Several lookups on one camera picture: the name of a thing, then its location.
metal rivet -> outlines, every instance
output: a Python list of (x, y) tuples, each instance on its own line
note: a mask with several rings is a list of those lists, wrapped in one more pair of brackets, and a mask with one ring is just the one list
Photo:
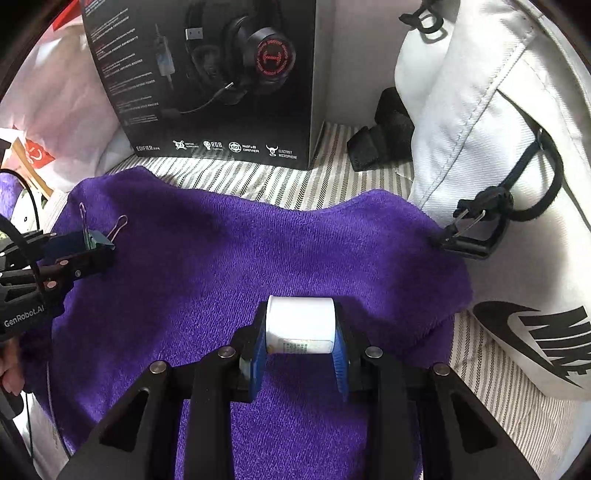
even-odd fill
[(449, 365), (446, 365), (446, 364), (433, 365), (433, 371), (435, 372), (436, 375), (439, 375), (440, 377), (446, 377), (451, 373), (451, 369), (449, 368)]
[(365, 349), (365, 355), (370, 358), (380, 358), (384, 351), (378, 346), (369, 346)]
[(163, 362), (162, 360), (156, 360), (154, 363), (152, 363), (152, 365), (150, 365), (150, 371), (153, 374), (161, 374), (166, 370), (166, 368), (166, 362)]
[(234, 350), (233, 347), (226, 345), (226, 346), (221, 347), (217, 351), (217, 354), (222, 358), (232, 358), (234, 355), (236, 355), (236, 351)]

black clip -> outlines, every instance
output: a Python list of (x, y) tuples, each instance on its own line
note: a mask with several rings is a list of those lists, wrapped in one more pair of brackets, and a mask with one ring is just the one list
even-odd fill
[[(435, 33), (441, 30), (443, 26), (443, 17), (439, 15), (437, 12), (433, 11), (433, 4), (438, 0), (423, 0), (421, 3), (421, 8), (419, 8), (413, 14), (402, 14), (398, 19), (404, 23), (409, 25), (410, 27), (416, 28), (421, 33), (429, 34)], [(431, 27), (423, 27), (423, 22), (421, 21), (420, 16), (423, 15), (426, 11), (428, 11), (435, 20), (435, 23)]]
[[(505, 236), (509, 219), (504, 212), (511, 207), (513, 207), (513, 195), (501, 186), (488, 187), (473, 200), (460, 200), (457, 203), (457, 210), (453, 213), (456, 220), (443, 231), (440, 245), (444, 250), (456, 252), (474, 260), (490, 257)], [(462, 219), (473, 219), (473, 221), (460, 229), (458, 222)], [(493, 220), (498, 220), (498, 224), (488, 239), (477, 240), (463, 236), (477, 223)]]

headphone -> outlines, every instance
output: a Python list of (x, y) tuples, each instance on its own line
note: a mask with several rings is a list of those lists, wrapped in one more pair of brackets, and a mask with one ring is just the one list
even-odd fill
[(234, 18), (217, 31), (203, 26), (208, 1), (189, 6), (185, 25), (186, 50), (202, 90), (211, 100), (236, 105), (248, 92), (268, 95), (280, 89), (294, 67), (296, 50), (281, 32), (278, 0), (255, 0), (253, 14)]

black box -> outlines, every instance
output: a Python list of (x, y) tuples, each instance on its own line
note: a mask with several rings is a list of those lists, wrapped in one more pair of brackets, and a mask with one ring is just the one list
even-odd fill
[(81, 2), (100, 78), (138, 155), (309, 167), (333, 0)]

purple cloth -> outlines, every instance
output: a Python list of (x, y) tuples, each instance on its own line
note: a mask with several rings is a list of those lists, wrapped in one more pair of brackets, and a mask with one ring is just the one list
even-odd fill
[[(464, 262), (428, 241), (436, 224), (380, 190), (298, 212), (134, 168), (81, 182), (55, 231), (80, 229), (81, 201), (91, 229), (129, 224), (116, 265), (77, 282), (53, 325), (53, 404), (74, 448), (153, 360), (199, 360), (269, 295), (334, 297), (374, 345), (424, 367), (448, 360), (453, 313), (471, 297)], [(44, 365), (27, 375), (47, 405)], [(366, 422), (342, 401), (330, 355), (272, 356), (256, 402), (232, 407), (236, 477), (360, 478)]]
[(18, 196), (22, 192), (22, 185), (12, 175), (0, 174), (0, 213), (10, 220)]

